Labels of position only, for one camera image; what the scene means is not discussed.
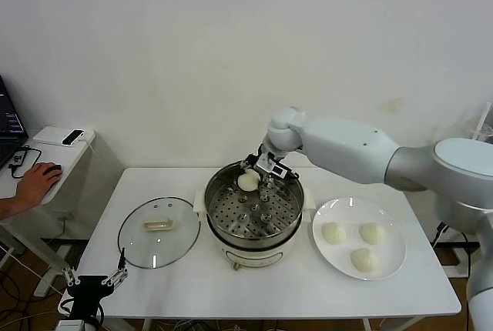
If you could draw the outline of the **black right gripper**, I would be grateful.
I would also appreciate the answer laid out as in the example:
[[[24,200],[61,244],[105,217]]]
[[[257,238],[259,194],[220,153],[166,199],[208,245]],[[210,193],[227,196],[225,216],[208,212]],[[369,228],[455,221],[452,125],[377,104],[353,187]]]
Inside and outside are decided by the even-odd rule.
[[[240,168],[247,171],[254,169],[255,166],[273,168],[283,159],[283,153],[276,153],[269,146],[261,144],[256,154],[249,154],[243,161],[240,162]],[[275,178],[272,175],[263,177],[264,192],[272,192],[275,185]]]

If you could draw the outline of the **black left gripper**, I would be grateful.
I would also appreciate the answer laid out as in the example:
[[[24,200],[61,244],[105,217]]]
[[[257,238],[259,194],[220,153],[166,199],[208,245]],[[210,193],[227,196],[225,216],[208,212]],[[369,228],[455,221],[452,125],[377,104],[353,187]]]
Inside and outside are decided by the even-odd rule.
[[[103,322],[105,315],[100,305],[101,300],[110,295],[110,287],[118,287],[128,277],[125,249],[122,248],[120,251],[116,271],[107,278],[106,276],[80,276],[79,283],[77,283],[76,271],[72,266],[63,267],[62,274],[72,300],[69,319]]]

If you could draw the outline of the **bare human hand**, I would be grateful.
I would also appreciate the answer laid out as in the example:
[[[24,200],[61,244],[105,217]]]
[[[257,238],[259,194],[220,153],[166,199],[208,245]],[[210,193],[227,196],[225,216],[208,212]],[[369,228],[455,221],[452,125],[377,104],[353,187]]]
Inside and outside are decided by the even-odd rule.
[[[18,182],[16,201],[23,209],[37,206],[61,177],[62,167],[60,165],[52,162],[35,164]]]

